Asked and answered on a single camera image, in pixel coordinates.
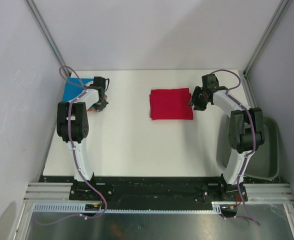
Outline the blue t shirt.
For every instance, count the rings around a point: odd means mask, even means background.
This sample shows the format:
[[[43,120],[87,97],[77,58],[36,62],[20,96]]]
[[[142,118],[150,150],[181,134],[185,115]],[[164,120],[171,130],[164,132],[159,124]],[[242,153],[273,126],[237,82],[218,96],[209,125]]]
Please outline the blue t shirt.
[[[93,78],[81,78],[81,81],[86,85],[89,86],[93,83]],[[76,86],[74,84],[71,84],[70,82],[65,83],[65,88],[62,96],[62,102],[68,102],[78,95],[82,93],[83,89],[80,86]]]

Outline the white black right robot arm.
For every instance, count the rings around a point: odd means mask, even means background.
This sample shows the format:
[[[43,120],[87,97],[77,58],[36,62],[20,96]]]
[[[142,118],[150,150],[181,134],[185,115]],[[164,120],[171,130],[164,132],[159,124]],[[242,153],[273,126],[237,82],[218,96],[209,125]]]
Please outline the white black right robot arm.
[[[244,180],[244,173],[251,157],[265,142],[263,112],[259,107],[249,108],[220,86],[214,73],[201,77],[202,86],[196,86],[189,105],[194,111],[205,111],[211,104],[229,117],[228,142],[232,149],[227,167],[221,177],[224,184],[217,188],[218,196],[229,201],[236,194],[234,186]]]

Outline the red t shirt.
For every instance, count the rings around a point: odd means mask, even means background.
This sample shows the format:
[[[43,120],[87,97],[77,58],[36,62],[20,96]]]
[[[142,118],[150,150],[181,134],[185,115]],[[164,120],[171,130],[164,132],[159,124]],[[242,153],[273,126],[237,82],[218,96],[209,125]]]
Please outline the red t shirt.
[[[149,95],[150,118],[154,120],[193,120],[189,88],[152,89]]]

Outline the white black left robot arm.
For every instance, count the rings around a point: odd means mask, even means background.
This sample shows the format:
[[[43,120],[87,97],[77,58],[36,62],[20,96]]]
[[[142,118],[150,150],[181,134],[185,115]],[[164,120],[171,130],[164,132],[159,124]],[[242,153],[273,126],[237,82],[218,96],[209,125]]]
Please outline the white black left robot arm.
[[[86,141],[90,130],[88,111],[101,112],[109,104],[106,91],[110,80],[102,76],[83,78],[80,84],[76,78],[67,80],[62,101],[57,105],[56,132],[73,158],[74,179],[90,181],[94,171]]]

